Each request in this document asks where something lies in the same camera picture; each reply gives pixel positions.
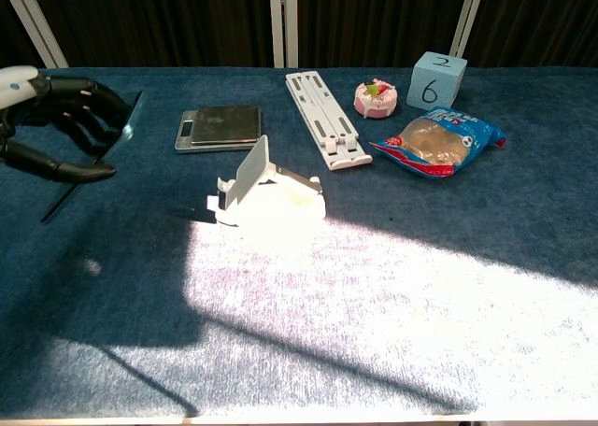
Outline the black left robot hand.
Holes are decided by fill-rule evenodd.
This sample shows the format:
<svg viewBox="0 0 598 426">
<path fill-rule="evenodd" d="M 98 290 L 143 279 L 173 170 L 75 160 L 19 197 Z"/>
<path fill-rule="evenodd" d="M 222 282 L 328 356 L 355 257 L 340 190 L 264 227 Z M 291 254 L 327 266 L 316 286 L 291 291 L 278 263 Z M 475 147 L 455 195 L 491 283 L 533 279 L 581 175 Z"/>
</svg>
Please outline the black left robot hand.
<svg viewBox="0 0 598 426">
<path fill-rule="evenodd" d="M 102 162 L 133 114 L 109 87 L 87 78 L 47 76 L 31 65 L 1 69 L 1 161 L 47 180 L 83 184 L 109 179 Z M 87 155 L 90 164 L 60 162 L 13 139 L 18 125 L 52 124 Z"/>
</svg>

